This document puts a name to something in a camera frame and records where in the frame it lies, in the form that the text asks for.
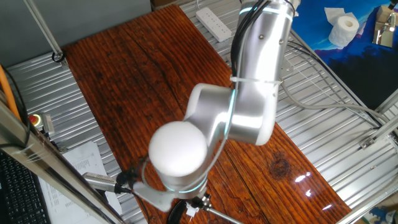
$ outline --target black cable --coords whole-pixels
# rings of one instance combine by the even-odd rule
[[[167,224],[180,223],[182,215],[187,207],[187,202],[185,200],[180,200],[172,209],[167,219]]]
[[[143,211],[145,212],[146,216],[148,217],[148,224],[149,224],[150,217],[149,217],[147,207],[145,206],[142,199],[136,193],[134,193],[134,190],[133,190],[134,183],[137,181],[137,178],[139,177],[139,171],[141,170],[141,167],[144,164],[144,162],[147,160],[148,156],[149,155],[146,154],[142,159],[140,159],[136,168],[134,168],[134,169],[131,168],[127,171],[120,173],[116,177],[116,182],[120,185],[123,185],[126,182],[128,183],[128,185],[130,186],[130,189],[122,188],[122,192],[133,194],[135,196],[135,198],[137,198],[138,203],[141,204]]]
[[[293,9],[293,17],[296,15],[296,9],[294,8],[293,4],[289,1],[289,0],[285,0],[285,2],[287,2],[287,4],[290,4],[290,6]]]
[[[137,201],[141,204],[142,209],[144,210],[146,216],[148,217],[148,224],[150,223],[150,217],[149,217],[149,213],[147,210],[147,207],[145,206],[144,202],[142,201],[142,199],[131,190],[131,193],[135,196],[135,198],[137,198]]]
[[[2,144],[2,145],[0,145],[0,148],[4,148],[4,147],[19,147],[19,148],[21,148],[22,147],[23,149],[25,149],[27,147],[27,143],[29,142],[29,138],[30,138],[29,115],[27,114],[27,108],[26,108],[24,100],[22,99],[22,94],[21,94],[21,91],[19,91],[17,82],[15,81],[14,77],[11,75],[11,73],[6,68],[3,67],[3,70],[5,71],[5,73],[10,77],[11,81],[13,82],[15,89],[17,90],[19,100],[21,101],[22,112],[23,112],[23,115],[21,114],[21,119],[22,119],[22,122],[24,122],[25,126],[26,126],[26,136],[25,136],[24,145],[23,145],[24,147],[22,147],[18,144]]]
[[[253,5],[250,11],[245,15],[240,25],[238,26],[235,37],[232,41],[231,46],[231,68],[232,68],[232,76],[237,76],[237,61],[239,57],[239,50],[241,48],[241,42],[243,40],[246,31],[251,27],[251,25],[257,20],[257,18],[261,15],[262,10],[269,4],[270,1],[264,2],[264,0],[260,0]]]

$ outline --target metal pole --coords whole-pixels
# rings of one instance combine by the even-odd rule
[[[37,8],[36,4],[33,0],[24,0],[27,8],[29,9],[30,13],[32,14],[33,18],[35,19],[37,25],[43,32],[44,37],[47,39],[47,42],[50,44],[52,50],[54,51],[54,59],[60,60],[63,57],[63,52],[58,45],[57,41],[55,40],[54,36],[52,35],[48,25],[45,23],[43,16],[41,15],[39,9]],[[62,66],[67,66],[68,63],[65,59],[61,62]]]
[[[233,219],[233,218],[231,218],[231,217],[225,215],[224,213],[221,213],[221,212],[215,210],[214,208],[206,207],[205,210],[206,210],[206,211],[209,211],[209,212],[211,212],[211,213],[213,213],[213,214],[215,214],[215,215],[217,215],[217,216],[219,216],[219,217],[221,217],[221,218],[224,218],[225,220],[228,220],[228,221],[230,221],[231,223],[243,224],[243,223],[241,223],[241,222],[239,222],[239,221],[237,221],[237,220],[235,220],[235,219]]]
[[[26,127],[0,102],[0,144],[22,145]],[[117,212],[40,133],[31,133],[27,149],[3,151],[44,179],[101,223],[124,223]]]

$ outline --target toilet paper roll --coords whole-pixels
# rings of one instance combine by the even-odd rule
[[[341,16],[330,32],[329,40],[339,47],[347,46],[355,37],[359,23],[350,16]]]

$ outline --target blue cloth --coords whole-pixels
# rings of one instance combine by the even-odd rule
[[[346,13],[352,12],[361,27],[374,8],[389,4],[388,0],[302,0],[292,28],[313,50],[335,49],[328,39],[333,26],[326,18],[325,7],[342,7]]]

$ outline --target wood grain surface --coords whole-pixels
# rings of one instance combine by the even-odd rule
[[[175,5],[65,50],[122,170],[147,154],[157,128],[183,119],[197,83],[231,84],[227,64]],[[164,189],[152,166],[146,174]],[[213,207],[243,223],[335,223],[350,211],[277,124],[265,146],[228,141],[208,180]],[[167,213],[146,206],[153,223],[166,223]],[[201,211],[190,223],[227,221]]]

